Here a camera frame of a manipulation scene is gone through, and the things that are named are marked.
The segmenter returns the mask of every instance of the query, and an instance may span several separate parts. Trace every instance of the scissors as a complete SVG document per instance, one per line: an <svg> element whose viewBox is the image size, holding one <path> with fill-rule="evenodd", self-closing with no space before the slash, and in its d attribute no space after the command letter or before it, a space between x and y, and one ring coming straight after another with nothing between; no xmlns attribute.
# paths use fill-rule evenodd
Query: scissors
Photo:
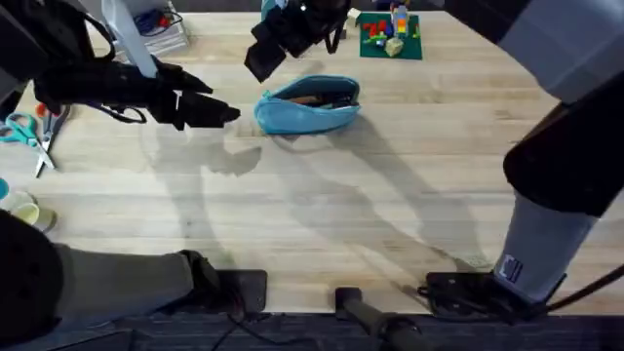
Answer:
<svg viewBox="0 0 624 351"><path fill-rule="evenodd" d="M21 142L37 151L40 157L51 169L56 166L48 152L43 148L37 138L37 121L34 117L25 113L12 113L7 117L5 126L0 127L0 141Z"/></svg>
<svg viewBox="0 0 624 351"><path fill-rule="evenodd" d="M37 106L37 114L41 117L43 115L43 149L46 151L50 151L50 147L52 147L52 143L55 140L55 136L60 130L60 127L67 119L69 115L70 106L64 105L61 107L60 115L56 115L50 110L46 108L46 105L39 104ZM37 168L35 169L35 177L39 177L41 175L41 171L43 170L43 165L47 164L45 156L42 154L39 156L39 160L37 161Z"/></svg>

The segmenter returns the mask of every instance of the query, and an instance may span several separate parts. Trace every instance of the label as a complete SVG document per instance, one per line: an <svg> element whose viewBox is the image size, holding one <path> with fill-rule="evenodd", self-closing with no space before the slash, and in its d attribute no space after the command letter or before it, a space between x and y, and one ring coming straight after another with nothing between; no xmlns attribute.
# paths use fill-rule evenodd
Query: label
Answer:
<svg viewBox="0 0 624 351"><path fill-rule="evenodd" d="M523 264L515 259L510 254L506 254L503 259L503 264L500 266L498 270L498 274L501 277L507 279L511 283L516 283L518 278L520 277L520 273L523 270Z"/></svg>

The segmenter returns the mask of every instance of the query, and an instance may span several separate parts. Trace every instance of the green lego baseplate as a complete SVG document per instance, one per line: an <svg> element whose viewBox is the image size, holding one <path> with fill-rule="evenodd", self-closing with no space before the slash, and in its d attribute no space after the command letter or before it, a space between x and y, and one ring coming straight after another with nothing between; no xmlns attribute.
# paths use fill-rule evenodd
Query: green lego baseplate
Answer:
<svg viewBox="0 0 624 351"><path fill-rule="evenodd" d="M358 25L360 26L360 57L361 58L381 58L381 59L422 59L422 44L420 42L420 25L418 16L409 16L409 34L404 39L405 45L401 52L393 58L386 54L383 48L379 48L374 44L365 44L369 39L369 31L364 30L365 23L379 23L385 20L387 25L392 25L392 19L389 13L374 14L363 13L358 17ZM413 37L415 29L418 28L416 38Z"/></svg>

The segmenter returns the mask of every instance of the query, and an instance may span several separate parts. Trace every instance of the wooden table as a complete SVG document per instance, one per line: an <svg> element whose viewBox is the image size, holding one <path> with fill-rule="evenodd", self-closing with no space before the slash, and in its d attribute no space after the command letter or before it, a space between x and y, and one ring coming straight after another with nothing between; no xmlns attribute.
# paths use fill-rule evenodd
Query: wooden table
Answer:
<svg viewBox="0 0 624 351"><path fill-rule="evenodd" d="M502 51L444 13L421 14L424 61L358 57L356 30L335 55L289 59L263 85L243 65L258 14L184 16L192 48L169 55L241 108L224 131L121 124L78 107L53 157L0 145L0 176L59 213L51 234L74 248L132 254L181 249L218 268L269 272L269 311L329 312L333 289L358 286L386 311L426 312L401 287L430 271L489 270L514 195L505 152L556 101ZM264 136L254 104L303 74L362 85L361 117L327 136ZM32 94L19 109L32 111ZM623 203L585 243L558 292L622 262ZM624 313L616 283L564 313Z"/></svg>

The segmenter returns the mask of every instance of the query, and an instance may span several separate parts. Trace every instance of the blue pencil case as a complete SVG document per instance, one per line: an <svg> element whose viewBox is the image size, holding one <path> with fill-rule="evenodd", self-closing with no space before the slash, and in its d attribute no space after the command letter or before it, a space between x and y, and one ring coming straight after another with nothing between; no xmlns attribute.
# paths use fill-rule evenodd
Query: blue pencil case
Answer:
<svg viewBox="0 0 624 351"><path fill-rule="evenodd" d="M353 122L360 110L359 93L360 85L354 79L343 76L310 75L274 93L265 93L255 106L254 115L259 126L269 135L326 132ZM290 101L293 98L331 94L348 95L346 101L348 105L337 108L312 107Z"/></svg>

